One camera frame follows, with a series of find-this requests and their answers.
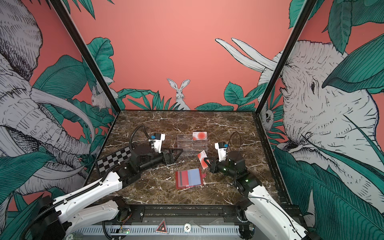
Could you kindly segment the white red credit card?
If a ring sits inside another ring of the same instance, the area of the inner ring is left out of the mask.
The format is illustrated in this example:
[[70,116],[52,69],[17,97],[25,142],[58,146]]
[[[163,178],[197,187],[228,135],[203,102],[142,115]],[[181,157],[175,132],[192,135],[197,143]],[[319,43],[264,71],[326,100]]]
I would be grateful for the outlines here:
[[193,132],[193,141],[205,141],[207,137],[207,132]]
[[206,154],[206,151],[201,151],[199,154],[198,154],[198,158],[199,158],[199,161],[201,163],[201,166],[203,169],[206,169],[208,167],[207,163],[204,161],[205,158],[207,158],[207,154]]

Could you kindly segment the clear acrylic compartment organizer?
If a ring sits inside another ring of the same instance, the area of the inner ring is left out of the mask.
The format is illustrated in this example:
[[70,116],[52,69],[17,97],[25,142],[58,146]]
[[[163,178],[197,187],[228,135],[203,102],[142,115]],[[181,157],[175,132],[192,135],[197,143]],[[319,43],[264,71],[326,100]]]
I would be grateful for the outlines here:
[[197,156],[200,152],[208,150],[208,138],[196,140],[193,134],[178,134],[177,147],[183,149],[182,157]]

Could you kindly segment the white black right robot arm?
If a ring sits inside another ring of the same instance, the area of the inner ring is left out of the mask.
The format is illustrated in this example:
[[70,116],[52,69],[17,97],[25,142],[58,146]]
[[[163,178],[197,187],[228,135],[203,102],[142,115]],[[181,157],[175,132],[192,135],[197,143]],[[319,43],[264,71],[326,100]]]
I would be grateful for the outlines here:
[[262,182],[248,171],[245,159],[231,151],[223,161],[205,157],[210,172],[233,179],[233,185],[245,199],[237,204],[238,219],[253,223],[270,240],[320,240],[316,232],[309,232],[296,222],[271,197]]

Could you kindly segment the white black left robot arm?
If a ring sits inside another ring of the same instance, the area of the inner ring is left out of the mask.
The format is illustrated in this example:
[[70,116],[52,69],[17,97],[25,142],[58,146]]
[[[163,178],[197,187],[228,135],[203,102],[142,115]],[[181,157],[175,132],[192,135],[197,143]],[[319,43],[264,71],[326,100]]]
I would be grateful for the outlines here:
[[116,197],[100,205],[94,202],[139,180],[142,171],[159,164],[173,164],[183,151],[165,148],[156,152],[145,145],[130,147],[131,155],[109,168],[99,180],[54,200],[43,198],[37,215],[24,228],[20,239],[25,240],[30,234],[34,240],[63,240],[78,229],[114,219],[129,208],[123,198]]

